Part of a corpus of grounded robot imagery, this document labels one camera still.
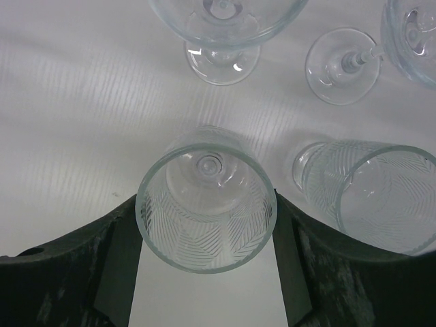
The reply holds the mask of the removed wine glass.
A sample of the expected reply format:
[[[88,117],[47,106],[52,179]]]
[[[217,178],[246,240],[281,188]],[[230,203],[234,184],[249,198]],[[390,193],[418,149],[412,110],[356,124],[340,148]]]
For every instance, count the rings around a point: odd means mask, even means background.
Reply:
[[[435,244],[435,156],[415,146],[363,140],[303,148],[292,178],[338,231],[405,255]]]
[[[381,16],[381,42],[359,29],[329,31],[313,43],[305,61],[309,87],[338,106],[364,97],[376,83],[382,58],[402,75],[435,88],[435,2],[387,1]]]

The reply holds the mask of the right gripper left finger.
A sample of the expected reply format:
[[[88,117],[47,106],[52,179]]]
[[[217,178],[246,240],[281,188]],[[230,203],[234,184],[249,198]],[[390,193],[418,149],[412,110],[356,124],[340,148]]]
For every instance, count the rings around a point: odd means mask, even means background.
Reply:
[[[1,256],[1,325],[128,326],[142,248],[135,203]]]

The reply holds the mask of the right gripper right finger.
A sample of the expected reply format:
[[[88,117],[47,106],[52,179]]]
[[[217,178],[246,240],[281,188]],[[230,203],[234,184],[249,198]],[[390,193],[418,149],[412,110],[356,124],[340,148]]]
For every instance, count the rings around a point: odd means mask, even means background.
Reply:
[[[435,253],[350,238],[277,196],[273,243],[289,326],[434,326]]]

